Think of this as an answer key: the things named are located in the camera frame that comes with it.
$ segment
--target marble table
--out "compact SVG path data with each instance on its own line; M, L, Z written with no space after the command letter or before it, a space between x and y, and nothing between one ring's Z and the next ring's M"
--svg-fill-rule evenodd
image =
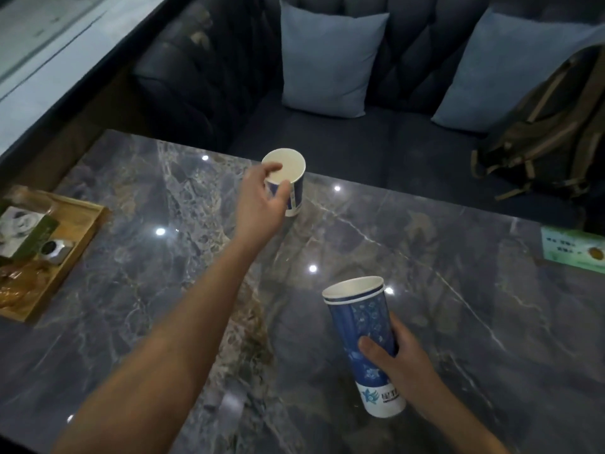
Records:
M0 320L0 434L51 449L233 236L250 164L102 136L57 191L106 205L113 218L36 325ZM379 420L360 403L320 293L374 274L444 381L513 452L605 449L602 275L536 259L537 223L321 175L305 182L302 212L246 276L172 452L449 452L411 407ZM229 386L246 401L234 430L216 408Z

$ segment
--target backpack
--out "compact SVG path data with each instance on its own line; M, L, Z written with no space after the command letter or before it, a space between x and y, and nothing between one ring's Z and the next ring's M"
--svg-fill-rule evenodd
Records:
M586 174L605 130L604 92L605 45L574 54L480 142L471 173L497 172L518 185L496 200L530 190L563 198L586 193Z

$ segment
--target green paper sign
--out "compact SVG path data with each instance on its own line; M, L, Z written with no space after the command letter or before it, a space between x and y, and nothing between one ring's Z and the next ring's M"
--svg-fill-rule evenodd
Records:
M544 258L605 274L605 238L587 232L542 226Z

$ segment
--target blue throw pillow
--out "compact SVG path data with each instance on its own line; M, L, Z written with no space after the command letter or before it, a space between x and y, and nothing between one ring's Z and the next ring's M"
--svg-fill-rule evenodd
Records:
M546 23L488 9L432 121L488 132L579 50L605 42L605 24Z
M345 17L281 3L282 102L311 113L357 118L389 14Z

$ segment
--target hand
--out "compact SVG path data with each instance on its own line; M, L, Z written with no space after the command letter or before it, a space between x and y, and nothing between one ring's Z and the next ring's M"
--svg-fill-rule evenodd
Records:
M389 376L402 397L429 417L437 405L443 402L443 396L450 391L412 332L394 313L391 312L390 316L391 327L399 345L397 356L391 357L367 336L359 338L359 350Z
M290 182L284 180L275 197L267 198L264 179L281 169L278 162L251 167L239 189L235 214L235 240L258 253L280 228L290 198Z

